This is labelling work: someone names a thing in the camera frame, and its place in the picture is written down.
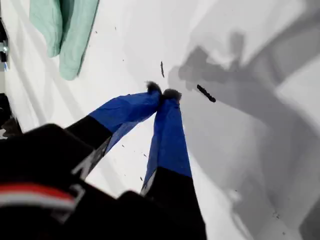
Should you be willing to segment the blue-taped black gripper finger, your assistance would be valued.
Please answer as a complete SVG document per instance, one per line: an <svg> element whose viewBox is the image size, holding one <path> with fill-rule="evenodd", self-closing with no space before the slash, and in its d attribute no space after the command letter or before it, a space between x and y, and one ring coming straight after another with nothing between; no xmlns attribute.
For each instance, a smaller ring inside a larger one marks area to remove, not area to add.
<svg viewBox="0 0 320 240"><path fill-rule="evenodd" d="M161 88L152 81L146 87L146 92L121 95L107 101L66 128L93 148L92 153L72 169L74 175L85 179L122 137L156 112L161 103Z"/></svg>
<svg viewBox="0 0 320 240"><path fill-rule="evenodd" d="M181 93L166 89L157 110L141 193L154 206L155 227L166 239L205 240L180 110Z"/></svg>

